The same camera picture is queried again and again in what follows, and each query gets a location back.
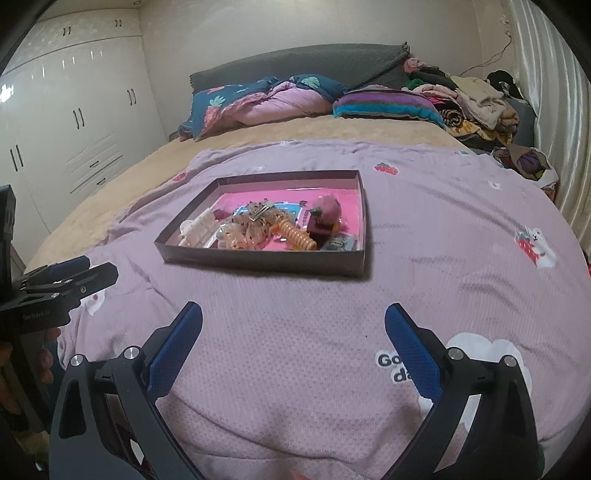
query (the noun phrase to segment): human hand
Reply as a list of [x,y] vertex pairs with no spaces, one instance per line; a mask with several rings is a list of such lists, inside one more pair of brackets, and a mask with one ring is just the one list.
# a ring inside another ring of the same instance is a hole
[[[52,328],[45,332],[45,343],[55,342],[60,336],[59,328]],[[12,345],[6,342],[0,342],[0,368],[9,360],[12,354]],[[49,350],[43,349],[39,353],[38,359],[38,373],[41,381],[45,384],[53,382],[53,374],[51,373],[51,366],[53,365],[53,357]],[[21,407],[10,392],[10,388],[2,375],[0,375],[0,405],[8,412],[20,415]]]

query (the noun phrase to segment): white wall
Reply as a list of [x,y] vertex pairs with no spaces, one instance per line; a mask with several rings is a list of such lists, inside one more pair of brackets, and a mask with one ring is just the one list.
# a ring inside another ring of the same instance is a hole
[[472,0],[150,0],[139,14],[167,134],[189,116],[191,73],[259,53],[407,41],[413,55],[452,74],[482,62]]
[[[482,46],[483,60],[480,63],[483,63],[496,53],[502,51],[509,43],[509,37],[505,34],[506,26],[501,23],[501,17],[505,15],[505,9],[502,4],[503,0],[472,1],[474,3],[474,10],[478,21],[480,44]],[[511,19],[510,15],[505,16],[507,20]],[[515,76],[515,69],[515,47],[514,44],[511,43],[500,60],[492,63],[488,67],[483,67],[480,70],[483,75],[482,78],[486,78],[490,72],[495,72],[497,70],[505,70]],[[474,75],[474,70],[471,70],[466,75]]]

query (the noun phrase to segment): pink pillow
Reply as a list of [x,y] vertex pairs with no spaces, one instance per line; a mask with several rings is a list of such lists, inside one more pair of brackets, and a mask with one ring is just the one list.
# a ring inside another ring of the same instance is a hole
[[291,82],[277,85],[269,97],[254,103],[229,108],[229,115],[244,125],[260,125],[301,116],[332,113],[332,104],[314,90],[296,88]]

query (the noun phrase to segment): white wardrobe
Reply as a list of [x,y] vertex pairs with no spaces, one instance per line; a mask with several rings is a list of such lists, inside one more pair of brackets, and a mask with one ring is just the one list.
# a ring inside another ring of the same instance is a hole
[[0,184],[17,197],[12,245],[23,262],[82,200],[165,142],[137,10],[37,24],[0,77]]

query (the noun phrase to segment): dark gray headboard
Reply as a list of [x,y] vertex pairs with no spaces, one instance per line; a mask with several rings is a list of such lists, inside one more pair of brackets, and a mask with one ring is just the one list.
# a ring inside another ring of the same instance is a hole
[[191,75],[193,92],[232,83],[250,83],[274,76],[289,78],[299,73],[316,73],[353,89],[379,83],[400,89],[408,82],[403,64],[410,56],[407,43],[380,45],[335,43],[288,48],[231,61]]

